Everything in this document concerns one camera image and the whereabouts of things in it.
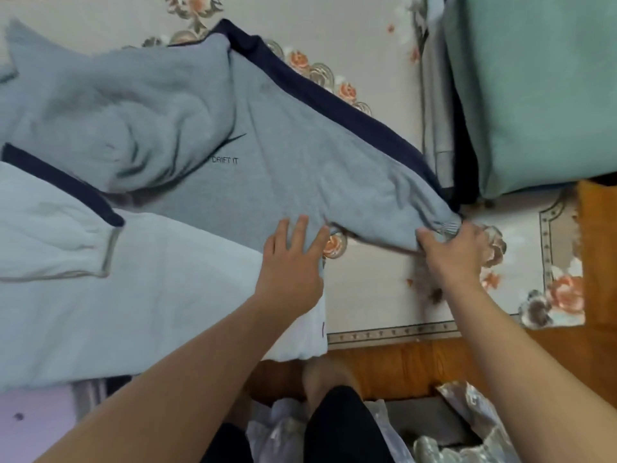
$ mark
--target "black shorts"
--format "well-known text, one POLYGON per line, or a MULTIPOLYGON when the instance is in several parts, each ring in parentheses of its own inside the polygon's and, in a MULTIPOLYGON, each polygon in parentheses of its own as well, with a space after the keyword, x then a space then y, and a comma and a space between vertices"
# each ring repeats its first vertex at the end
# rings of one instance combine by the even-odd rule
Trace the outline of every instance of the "black shorts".
MULTIPOLYGON (((201 463, 252 463, 243 430, 224 423, 201 463)), ((373 415, 348 386, 330 390, 308 421, 305 463, 394 463, 373 415)))

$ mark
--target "pink surface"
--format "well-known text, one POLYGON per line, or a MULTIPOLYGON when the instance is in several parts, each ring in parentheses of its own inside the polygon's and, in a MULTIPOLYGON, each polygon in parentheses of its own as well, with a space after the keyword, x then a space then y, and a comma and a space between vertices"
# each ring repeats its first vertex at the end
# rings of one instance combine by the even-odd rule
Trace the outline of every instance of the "pink surface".
POLYGON ((75 423, 70 385, 0 394, 0 463, 32 463, 75 423))

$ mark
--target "left hand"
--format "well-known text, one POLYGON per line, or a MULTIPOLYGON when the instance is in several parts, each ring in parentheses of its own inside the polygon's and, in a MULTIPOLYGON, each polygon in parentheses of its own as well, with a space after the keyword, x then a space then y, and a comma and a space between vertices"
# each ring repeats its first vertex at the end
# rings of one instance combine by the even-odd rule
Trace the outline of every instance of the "left hand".
POLYGON ((310 248, 304 252, 308 216, 300 216, 287 248, 289 218, 282 219, 276 232, 264 246, 264 261, 259 273, 255 296, 275 309, 294 316, 307 313, 323 294, 319 264, 330 237, 328 226, 322 227, 310 248))

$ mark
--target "forearm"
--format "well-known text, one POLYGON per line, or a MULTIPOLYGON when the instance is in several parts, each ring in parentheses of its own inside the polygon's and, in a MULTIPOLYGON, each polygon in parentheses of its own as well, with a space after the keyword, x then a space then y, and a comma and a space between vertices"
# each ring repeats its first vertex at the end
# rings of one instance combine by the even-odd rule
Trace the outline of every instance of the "forearm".
POLYGON ((198 462, 251 371, 293 321, 283 311, 251 297, 106 400, 39 463, 198 462))
POLYGON ((612 460, 617 412, 509 318, 475 283, 445 289, 452 314, 526 462, 612 460))

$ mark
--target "leg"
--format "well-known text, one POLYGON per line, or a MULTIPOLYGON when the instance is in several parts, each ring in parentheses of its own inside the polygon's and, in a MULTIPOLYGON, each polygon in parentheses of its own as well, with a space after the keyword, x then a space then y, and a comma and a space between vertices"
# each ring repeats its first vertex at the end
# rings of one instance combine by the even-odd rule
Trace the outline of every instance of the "leg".
POLYGON ((394 463, 353 373, 329 358, 311 359, 302 377, 311 418, 305 463, 394 463))
POLYGON ((201 463, 253 463, 245 435, 250 418, 251 398, 243 392, 229 410, 201 463))

